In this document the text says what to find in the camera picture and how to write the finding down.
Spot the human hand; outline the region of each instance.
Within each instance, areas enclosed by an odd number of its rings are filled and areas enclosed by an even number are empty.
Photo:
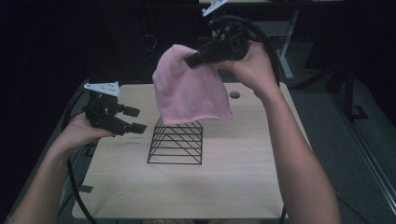
[[[262,43],[249,41],[249,50],[244,59],[213,63],[213,66],[232,72],[236,78],[256,95],[278,89],[274,70]]]
[[[104,129],[93,128],[85,118],[85,113],[81,113],[69,122],[53,145],[60,150],[75,152],[80,147],[99,140],[102,137],[109,136],[115,136],[115,134]]]

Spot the dark background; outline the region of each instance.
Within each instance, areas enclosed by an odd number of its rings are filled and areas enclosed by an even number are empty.
[[[2,190],[4,220],[78,86],[150,83],[158,58],[173,44],[210,37],[197,1],[1,1]],[[294,39],[316,44],[307,66],[353,68],[396,124],[395,6],[391,1],[302,7]],[[251,20],[288,18],[293,7],[228,7]],[[158,46],[148,51],[154,35]]]

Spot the person's left hand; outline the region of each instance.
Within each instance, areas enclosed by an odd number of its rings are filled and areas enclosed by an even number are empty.
[[[85,113],[75,116],[59,135],[54,145],[61,150],[77,151],[93,141],[102,137],[115,136],[116,134],[100,128],[93,128],[85,118]]]

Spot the forearm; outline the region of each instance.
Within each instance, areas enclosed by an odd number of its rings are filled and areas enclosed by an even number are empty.
[[[57,223],[69,153],[52,146],[8,223]]]
[[[281,194],[293,223],[339,223],[337,201],[279,89],[258,94],[268,118]]]

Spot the white plastic mount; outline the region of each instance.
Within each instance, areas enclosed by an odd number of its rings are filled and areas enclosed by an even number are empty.
[[[112,96],[120,96],[119,82],[98,84],[86,83],[84,88],[90,91],[98,91]]]
[[[227,3],[228,0],[217,0],[217,1],[211,1],[210,2],[210,7],[208,9],[202,9],[202,16],[207,16],[210,13],[212,13],[214,10],[218,9],[219,7],[221,7],[222,5],[224,5],[225,3]]]

